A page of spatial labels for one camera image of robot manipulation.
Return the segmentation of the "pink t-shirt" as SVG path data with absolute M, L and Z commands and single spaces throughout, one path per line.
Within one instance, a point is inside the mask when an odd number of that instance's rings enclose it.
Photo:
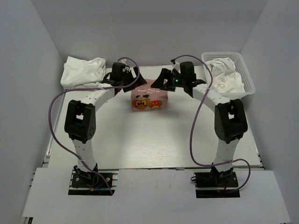
M 162 110 L 168 106 L 168 92 L 151 85 L 155 80 L 146 79 L 146 84 L 141 85 L 131 91 L 132 111 L 143 112 L 151 110 Z

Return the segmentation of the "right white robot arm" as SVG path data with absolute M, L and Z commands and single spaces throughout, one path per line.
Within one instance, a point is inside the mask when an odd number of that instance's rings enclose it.
M 243 103 L 240 99 L 231 100 L 222 96 L 205 81 L 197 79 L 192 62 L 178 63 L 172 60 L 172 63 L 172 69 L 162 69 L 151 87 L 164 91 L 183 88 L 185 93 L 214 112 L 214 130 L 219 141 L 211 165 L 211 181 L 216 186 L 222 186 L 233 172 L 236 146 L 248 130 Z

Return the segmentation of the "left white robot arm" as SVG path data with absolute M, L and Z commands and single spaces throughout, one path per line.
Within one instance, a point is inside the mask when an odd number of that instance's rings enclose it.
M 125 63 L 115 62 L 98 90 L 81 100 L 68 103 L 64 131 L 72 140 L 75 154 L 79 157 L 75 170 L 84 172 L 82 179 L 88 186 L 96 185 L 99 180 L 92 147 L 92 138 L 96 132 L 96 112 L 120 91 L 132 91 L 146 83 L 138 66 L 130 69 Z

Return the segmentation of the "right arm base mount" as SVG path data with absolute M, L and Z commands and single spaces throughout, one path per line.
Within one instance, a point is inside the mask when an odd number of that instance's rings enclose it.
M 196 172 L 191 177 L 195 183 L 196 198 L 239 198 L 240 192 L 236 173 L 233 168 L 226 172 L 218 172 L 211 167 L 210 172 Z

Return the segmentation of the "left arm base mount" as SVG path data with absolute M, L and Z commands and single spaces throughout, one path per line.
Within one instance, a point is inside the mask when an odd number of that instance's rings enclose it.
M 112 196 L 118 179 L 118 170 L 101 170 L 105 181 L 92 172 L 83 172 L 77 166 L 73 167 L 69 184 L 70 196 Z

